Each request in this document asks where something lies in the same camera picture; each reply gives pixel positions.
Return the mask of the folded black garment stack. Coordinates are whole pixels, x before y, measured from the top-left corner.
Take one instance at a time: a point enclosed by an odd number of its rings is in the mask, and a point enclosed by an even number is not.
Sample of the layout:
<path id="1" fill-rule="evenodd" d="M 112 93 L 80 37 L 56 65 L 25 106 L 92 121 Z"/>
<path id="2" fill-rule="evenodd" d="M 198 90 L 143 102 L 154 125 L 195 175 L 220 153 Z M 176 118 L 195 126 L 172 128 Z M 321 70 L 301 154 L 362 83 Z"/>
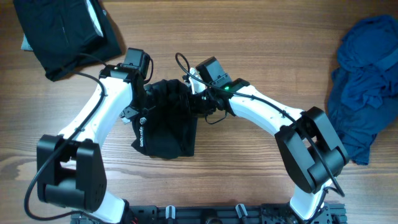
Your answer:
<path id="1" fill-rule="evenodd" d="M 16 0 L 13 4 L 33 53 L 53 82 L 75 67 L 122 53 L 97 0 Z"/>

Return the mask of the black t-shirt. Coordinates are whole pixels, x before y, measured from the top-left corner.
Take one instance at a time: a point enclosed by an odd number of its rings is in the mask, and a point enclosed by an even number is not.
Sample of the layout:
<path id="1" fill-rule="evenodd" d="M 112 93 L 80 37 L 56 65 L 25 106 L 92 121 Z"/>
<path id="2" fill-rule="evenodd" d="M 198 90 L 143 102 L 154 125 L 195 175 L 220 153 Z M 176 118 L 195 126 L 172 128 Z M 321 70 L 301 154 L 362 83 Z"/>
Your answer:
<path id="1" fill-rule="evenodd" d="M 193 156 L 197 118 L 189 112 L 188 86 L 174 79 L 144 89 L 146 104 L 132 121 L 136 139 L 131 146 L 145 156 L 163 159 Z"/>

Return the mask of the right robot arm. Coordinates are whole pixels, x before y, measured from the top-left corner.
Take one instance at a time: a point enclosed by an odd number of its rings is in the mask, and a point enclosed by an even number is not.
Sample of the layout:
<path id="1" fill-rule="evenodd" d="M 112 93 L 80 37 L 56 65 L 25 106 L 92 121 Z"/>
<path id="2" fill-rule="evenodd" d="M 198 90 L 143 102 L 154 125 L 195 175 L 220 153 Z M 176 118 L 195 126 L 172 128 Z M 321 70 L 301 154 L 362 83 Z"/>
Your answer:
<path id="1" fill-rule="evenodd" d="M 191 111 L 208 115 L 216 110 L 247 119 L 274 136 L 284 167 L 293 181 L 287 203 L 257 206 L 187 207 L 165 209 L 166 223 L 346 223 L 346 208 L 325 200 L 329 192 L 342 195 L 337 177 L 349 155 L 326 113 L 313 107 L 285 106 L 243 79 L 233 80 L 216 58 L 191 67 L 176 56 L 193 93 Z"/>

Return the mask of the folded grey garment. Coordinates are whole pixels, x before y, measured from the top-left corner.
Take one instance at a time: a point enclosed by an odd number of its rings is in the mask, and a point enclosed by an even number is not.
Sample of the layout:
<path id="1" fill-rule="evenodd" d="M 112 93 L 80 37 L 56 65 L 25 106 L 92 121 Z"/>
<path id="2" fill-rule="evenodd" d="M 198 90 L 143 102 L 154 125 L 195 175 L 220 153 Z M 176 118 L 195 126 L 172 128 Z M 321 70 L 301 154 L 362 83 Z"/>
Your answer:
<path id="1" fill-rule="evenodd" d="M 30 51 L 30 52 L 33 51 L 32 47 L 30 46 L 30 44 L 29 44 L 29 42 L 28 42 L 28 40 L 27 40 L 27 38 L 26 38 L 25 35 L 23 36 L 23 41 L 22 41 L 22 44 L 21 44 L 21 49 L 22 49 L 22 50 L 25 50 L 25 51 Z"/>

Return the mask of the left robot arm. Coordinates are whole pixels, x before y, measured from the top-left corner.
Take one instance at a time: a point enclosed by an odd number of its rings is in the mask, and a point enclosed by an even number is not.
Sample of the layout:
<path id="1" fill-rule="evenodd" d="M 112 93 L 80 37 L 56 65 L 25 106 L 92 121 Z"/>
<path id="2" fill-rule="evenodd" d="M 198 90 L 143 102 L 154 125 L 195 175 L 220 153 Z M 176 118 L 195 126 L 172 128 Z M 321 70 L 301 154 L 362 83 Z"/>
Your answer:
<path id="1" fill-rule="evenodd" d="M 41 202 L 99 223 L 137 221 L 129 203 L 107 190 L 101 147 L 118 118 L 130 122 L 144 109 L 152 67 L 149 54 L 128 49 L 124 62 L 100 72 L 97 89 L 77 117 L 56 136 L 40 138 L 30 187 Z"/>

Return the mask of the black mounting rail base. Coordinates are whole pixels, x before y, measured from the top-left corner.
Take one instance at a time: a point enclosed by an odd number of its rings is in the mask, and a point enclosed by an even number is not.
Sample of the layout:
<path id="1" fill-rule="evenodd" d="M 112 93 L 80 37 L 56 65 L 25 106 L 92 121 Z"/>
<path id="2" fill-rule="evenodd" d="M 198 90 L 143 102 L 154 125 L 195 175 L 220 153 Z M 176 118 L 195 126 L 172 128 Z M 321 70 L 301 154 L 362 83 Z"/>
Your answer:
<path id="1" fill-rule="evenodd" d="M 156 207 L 130 206 L 135 219 L 129 223 L 306 223 L 300 222 L 287 203 L 266 203 L 258 206 L 239 204 L 235 207 Z M 347 224 L 344 204 L 326 203 L 308 223 Z M 72 215 L 70 223 L 99 223 L 80 215 Z"/>

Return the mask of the blue garment pile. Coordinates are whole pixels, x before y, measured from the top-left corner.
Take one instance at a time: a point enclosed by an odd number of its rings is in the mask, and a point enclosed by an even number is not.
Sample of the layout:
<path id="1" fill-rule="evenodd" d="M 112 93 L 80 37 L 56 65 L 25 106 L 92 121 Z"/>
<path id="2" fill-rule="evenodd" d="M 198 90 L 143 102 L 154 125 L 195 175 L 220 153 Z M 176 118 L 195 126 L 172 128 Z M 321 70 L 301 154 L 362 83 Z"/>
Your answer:
<path id="1" fill-rule="evenodd" d="M 351 160 L 366 166 L 377 135 L 397 118 L 397 19 L 358 21 L 336 57 L 328 116 Z"/>

